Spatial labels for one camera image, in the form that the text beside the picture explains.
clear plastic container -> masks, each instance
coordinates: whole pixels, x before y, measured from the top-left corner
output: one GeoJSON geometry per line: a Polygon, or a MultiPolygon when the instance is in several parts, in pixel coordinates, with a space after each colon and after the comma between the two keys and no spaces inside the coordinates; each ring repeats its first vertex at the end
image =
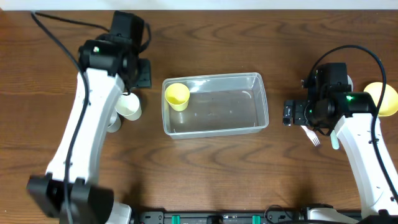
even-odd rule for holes
{"type": "Polygon", "coordinates": [[[261,75],[235,73],[168,78],[163,82],[164,131],[173,139],[257,133],[268,125],[266,91],[261,75]],[[164,92],[173,83],[190,90],[188,107],[173,110],[164,92]]]}

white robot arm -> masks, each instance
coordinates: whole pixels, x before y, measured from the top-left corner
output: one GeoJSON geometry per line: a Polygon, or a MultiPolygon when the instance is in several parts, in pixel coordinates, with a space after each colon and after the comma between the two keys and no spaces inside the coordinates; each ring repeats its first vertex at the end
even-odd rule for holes
{"type": "MultiPolygon", "coordinates": [[[[123,80],[119,75],[109,76],[106,70],[88,68],[86,79],[90,88],[89,106],[80,126],[73,147],[70,165],[69,183],[81,178],[85,183],[98,183],[98,169],[101,150],[104,144],[106,128],[114,106],[124,90],[123,80]]],[[[46,174],[52,174],[53,180],[63,181],[65,158],[67,156],[72,134],[75,130],[85,90],[80,74],[77,76],[76,98],[57,153],[47,167],[46,174]]]]}
{"type": "MultiPolygon", "coordinates": [[[[378,215],[380,210],[387,210],[390,215],[398,215],[398,204],[383,176],[370,142],[372,119],[373,116],[370,113],[353,114],[350,118],[344,116],[337,122],[336,135],[346,151],[353,170],[361,199],[362,217],[378,215]]],[[[376,122],[376,136],[379,139],[379,151],[389,177],[394,186],[398,186],[397,171],[384,144],[379,119],[376,122]]],[[[308,219],[344,223],[358,222],[332,208],[313,208],[308,212],[308,219]]]]}

wood grain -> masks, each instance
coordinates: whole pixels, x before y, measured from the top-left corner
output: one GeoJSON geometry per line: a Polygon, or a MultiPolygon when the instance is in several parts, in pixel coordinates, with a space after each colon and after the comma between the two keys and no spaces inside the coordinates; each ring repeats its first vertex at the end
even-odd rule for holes
{"type": "MultiPolygon", "coordinates": [[[[50,12],[110,26],[113,12],[50,12]]],[[[329,203],[359,209],[358,190],[343,150],[321,137],[313,147],[300,127],[282,125],[284,100],[304,98],[300,79],[318,57],[344,44],[380,56],[398,90],[395,11],[137,11],[152,26],[142,54],[152,62],[153,87],[136,93],[142,117],[106,137],[100,182],[118,200],[166,210],[264,210],[329,203]],[[163,131],[166,78],[259,72],[269,126],[258,134],[173,141],[163,131]]],[[[72,51],[101,33],[42,19],[72,51]]],[[[355,90],[381,79],[371,57],[342,50],[325,62],[346,62],[355,90]]],[[[32,22],[28,12],[0,12],[0,223],[57,223],[25,191],[55,154],[76,90],[76,70],[32,22]]],[[[381,118],[398,162],[398,116],[381,118]]]]}

plastic fork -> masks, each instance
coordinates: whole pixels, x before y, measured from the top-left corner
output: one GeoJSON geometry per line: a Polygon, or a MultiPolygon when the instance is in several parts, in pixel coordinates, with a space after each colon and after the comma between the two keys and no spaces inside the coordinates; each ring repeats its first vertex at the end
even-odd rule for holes
{"type": "Polygon", "coordinates": [[[315,132],[309,130],[309,129],[308,129],[306,126],[304,126],[304,125],[302,125],[301,127],[304,129],[305,134],[307,134],[308,138],[311,140],[311,142],[312,142],[315,146],[321,144],[321,142],[319,141],[318,136],[317,136],[317,134],[315,134],[315,132]]]}

black cable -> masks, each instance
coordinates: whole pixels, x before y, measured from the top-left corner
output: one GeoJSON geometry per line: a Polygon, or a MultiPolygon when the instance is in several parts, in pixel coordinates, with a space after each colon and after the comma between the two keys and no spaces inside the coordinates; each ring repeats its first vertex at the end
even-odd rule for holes
{"type": "Polygon", "coordinates": [[[61,18],[61,17],[58,17],[58,16],[51,16],[51,15],[44,14],[44,13],[41,13],[41,12],[34,12],[34,14],[36,14],[38,16],[46,17],[46,18],[49,18],[49,19],[55,19],[55,20],[62,21],[62,22],[69,22],[71,24],[78,24],[78,25],[83,25],[83,26],[91,26],[91,27],[103,29],[106,32],[109,32],[109,29],[107,29],[106,27],[103,27],[101,25],[97,25],[97,24],[91,24],[91,23],[88,23],[88,22],[73,21],[71,19],[64,19],[64,18],[61,18]]]}
{"type": "Polygon", "coordinates": [[[63,193],[64,193],[64,200],[65,200],[65,208],[67,210],[67,216],[68,216],[68,222],[69,224],[73,223],[73,218],[72,218],[72,212],[70,208],[70,196],[68,193],[68,184],[69,184],[69,168],[70,168],[70,160],[72,158],[72,150],[73,150],[73,145],[75,144],[77,134],[79,132],[81,122],[83,121],[83,118],[86,113],[86,109],[88,106],[88,99],[89,99],[89,89],[88,89],[88,82],[85,77],[85,73],[83,72],[82,67],[80,64],[76,61],[76,59],[73,57],[73,55],[69,52],[69,50],[36,18],[35,13],[37,12],[31,12],[32,19],[36,22],[36,24],[50,37],[62,50],[63,52],[68,56],[68,58],[72,61],[73,65],[76,67],[76,69],[79,71],[81,75],[81,79],[83,80],[83,84],[85,87],[85,99],[83,100],[83,107],[80,112],[79,120],[77,121],[75,131],[73,132],[73,136],[70,140],[70,145],[68,148],[68,154],[65,160],[65,175],[63,178],[63,193]]]}
{"type": "Polygon", "coordinates": [[[267,220],[270,224],[274,224],[274,222],[272,222],[271,220],[268,219],[268,210],[269,210],[270,208],[272,208],[272,207],[281,208],[282,211],[285,212],[286,216],[289,217],[291,220],[293,220],[293,217],[291,217],[291,216],[286,212],[286,210],[285,210],[284,207],[282,207],[282,206],[280,206],[280,205],[270,205],[270,206],[267,208],[267,210],[264,212],[264,218],[266,218],[266,220],[267,220]]]}
{"type": "Polygon", "coordinates": [[[140,53],[142,53],[143,51],[145,51],[148,48],[150,41],[152,40],[152,33],[150,32],[150,25],[148,23],[145,23],[145,26],[147,27],[148,40],[144,44],[141,45],[141,47],[139,49],[140,53]]]}
{"type": "Polygon", "coordinates": [[[383,101],[384,98],[384,92],[386,91],[386,71],[384,70],[383,64],[381,63],[381,60],[379,59],[379,57],[377,57],[376,54],[374,54],[373,52],[371,52],[370,50],[362,47],[362,46],[358,46],[358,45],[344,45],[341,47],[337,47],[335,49],[329,50],[327,53],[325,53],[322,57],[320,57],[317,62],[315,63],[315,65],[312,67],[311,71],[310,71],[310,76],[313,74],[313,71],[315,69],[315,67],[317,67],[318,63],[325,58],[328,54],[335,52],[337,50],[340,49],[348,49],[348,48],[354,48],[354,49],[359,49],[359,50],[363,50],[366,53],[368,53],[370,56],[372,56],[372,58],[377,62],[377,64],[379,65],[380,71],[381,71],[381,76],[382,76],[382,88],[381,88],[381,94],[380,94],[380,99],[379,99],[379,103],[376,106],[376,110],[373,113],[373,119],[372,119],[372,123],[371,123],[371,138],[372,138],[372,144],[373,144],[373,148],[374,148],[374,153],[376,154],[377,157],[377,161],[379,162],[380,168],[382,170],[382,173],[384,174],[384,178],[386,178],[386,181],[388,183],[388,186],[390,187],[390,190],[395,198],[395,201],[398,203],[398,194],[396,189],[394,188],[394,185],[392,184],[392,181],[388,175],[387,169],[384,166],[383,160],[381,158],[380,155],[380,151],[379,148],[377,146],[377,141],[378,139],[376,138],[376,121],[377,121],[377,115],[379,114],[379,110],[381,107],[381,103],[383,101]]]}

